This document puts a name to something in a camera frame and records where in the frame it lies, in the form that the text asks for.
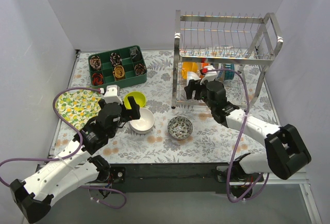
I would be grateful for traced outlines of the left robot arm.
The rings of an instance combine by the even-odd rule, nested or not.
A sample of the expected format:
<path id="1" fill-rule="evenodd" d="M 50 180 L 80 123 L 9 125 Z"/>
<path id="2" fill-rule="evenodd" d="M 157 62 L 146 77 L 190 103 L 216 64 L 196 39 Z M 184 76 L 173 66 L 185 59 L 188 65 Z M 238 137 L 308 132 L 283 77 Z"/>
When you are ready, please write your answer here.
<path id="1" fill-rule="evenodd" d="M 127 121 L 140 118 L 135 99 L 129 97 L 128 102 L 130 109 L 100 100 L 98 115 L 90 118 L 57 156 L 33 175 L 10 183 L 13 200 L 29 223 L 40 221 L 59 199 L 85 183 L 109 179 L 109 163 L 95 153 Z"/>

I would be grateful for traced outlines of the dark floral pink bowl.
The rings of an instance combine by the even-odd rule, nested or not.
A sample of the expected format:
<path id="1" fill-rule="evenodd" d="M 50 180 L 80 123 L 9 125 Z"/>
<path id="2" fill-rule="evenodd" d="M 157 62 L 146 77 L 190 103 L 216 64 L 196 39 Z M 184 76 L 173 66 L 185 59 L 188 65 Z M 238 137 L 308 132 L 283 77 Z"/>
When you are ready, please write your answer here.
<path id="1" fill-rule="evenodd" d="M 184 140 L 188 138 L 193 132 L 192 122 L 183 116 L 172 118 L 168 122 L 168 133 L 177 140 Z"/>

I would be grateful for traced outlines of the light blue white bowl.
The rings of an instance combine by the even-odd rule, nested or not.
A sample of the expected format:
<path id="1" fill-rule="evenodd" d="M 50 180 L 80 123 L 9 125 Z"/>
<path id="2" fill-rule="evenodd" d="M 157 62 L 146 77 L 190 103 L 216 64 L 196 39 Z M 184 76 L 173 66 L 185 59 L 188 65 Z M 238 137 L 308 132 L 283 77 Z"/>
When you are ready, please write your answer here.
<path id="1" fill-rule="evenodd" d="M 155 122 L 153 113 L 147 108 L 140 108 L 140 115 L 140 119 L 129 121 L 130 126 L 141 131 L 153 128 Z"/>

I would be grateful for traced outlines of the lime green bowl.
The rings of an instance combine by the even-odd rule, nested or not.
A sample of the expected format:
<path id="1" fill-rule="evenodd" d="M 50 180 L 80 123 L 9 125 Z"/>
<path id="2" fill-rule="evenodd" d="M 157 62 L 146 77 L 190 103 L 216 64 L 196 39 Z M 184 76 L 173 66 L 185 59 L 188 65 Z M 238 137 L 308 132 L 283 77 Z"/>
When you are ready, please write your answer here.
<path id="1" fill-rule="evenodd" d="M 139 106 L 141 108 L 144 108 L 146 106 L 146 98 L 140 98 L 139 99 Z"/>
<path id="2" fill-rule="evenodd" d="M 129 102 L 128 102 L 128 97 L 129 97 L 129 96 L 133 96 L 137 104 L 139 104 L 139 99 L 140 99 L 140 98 L 146 98 L 146 96 L 145 96 L 143 93 L 138 92 L 138 91 L 133 91 L 133 92 L 128 93 L 128 94 L 124 97 L 124 105 L 125 105 L 125 107 L 126 107 L 127 109 L 131 109 L 131 106 L 130 106 L 130 104 L 129 104 Z"/>

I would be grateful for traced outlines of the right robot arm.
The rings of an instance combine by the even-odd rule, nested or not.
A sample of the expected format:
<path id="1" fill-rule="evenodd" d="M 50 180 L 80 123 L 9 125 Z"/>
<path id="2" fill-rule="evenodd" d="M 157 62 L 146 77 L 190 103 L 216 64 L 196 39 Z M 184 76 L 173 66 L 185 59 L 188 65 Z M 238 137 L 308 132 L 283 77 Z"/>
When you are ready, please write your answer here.
<path id="1" fill-rule="evenodd" d="M 187 99 L 201 100 L 207 105 L 217 123 L 242 131 L 265 148 L 264 153 L 247 153 L 234 160 L 233 174 L 238 181 L 243 182 L 256 173 L 273 173 L 287 180 L 311 162 L 311 155 L 295 126 L 269 124 L 246 115 L 227 100 L 223 83 L 190 80 L 184 89 Z"/>

